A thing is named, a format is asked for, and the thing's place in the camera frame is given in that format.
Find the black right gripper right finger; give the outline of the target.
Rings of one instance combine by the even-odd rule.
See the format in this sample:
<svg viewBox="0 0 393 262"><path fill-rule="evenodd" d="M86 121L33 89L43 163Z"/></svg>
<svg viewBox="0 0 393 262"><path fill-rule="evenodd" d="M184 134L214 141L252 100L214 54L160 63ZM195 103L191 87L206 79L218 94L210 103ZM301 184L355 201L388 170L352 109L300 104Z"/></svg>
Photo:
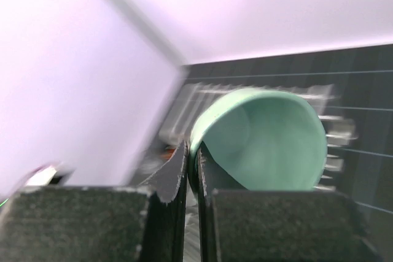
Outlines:
<svg viewBox="0 0 393 262"><path fill-rule="evenodd" d="M196 169L198 173L201 260L221 261L212 196L216 190L223 187L222 169L214 161L207 147L198 149Z"/></svg>

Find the mint green ceramic mug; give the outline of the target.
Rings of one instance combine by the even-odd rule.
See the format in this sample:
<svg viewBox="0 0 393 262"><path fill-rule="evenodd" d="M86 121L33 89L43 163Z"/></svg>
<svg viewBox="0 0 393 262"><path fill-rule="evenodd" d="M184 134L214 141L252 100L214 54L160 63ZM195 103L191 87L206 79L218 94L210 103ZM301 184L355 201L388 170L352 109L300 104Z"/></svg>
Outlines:
<svg viewBox="0 0 393 262"><path fill-rule="evenodd" d="M216 99L190 133L189 179L205 145L248 190L312 190L327 157L325 129L313 107L287 91L241 88Z"/></svg>

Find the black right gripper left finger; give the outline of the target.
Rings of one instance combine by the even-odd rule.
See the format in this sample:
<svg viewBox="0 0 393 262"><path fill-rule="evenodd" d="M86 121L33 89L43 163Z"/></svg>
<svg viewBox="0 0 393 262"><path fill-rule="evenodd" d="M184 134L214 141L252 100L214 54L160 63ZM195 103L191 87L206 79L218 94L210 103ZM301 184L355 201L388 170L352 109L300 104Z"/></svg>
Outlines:
<svg viewBox="0 0 393 262"><path fill-rule="evenodd" d="M182 141L164 165L143 181L149 199L139 261L182 261L187 194L187 143Z"/></svg>

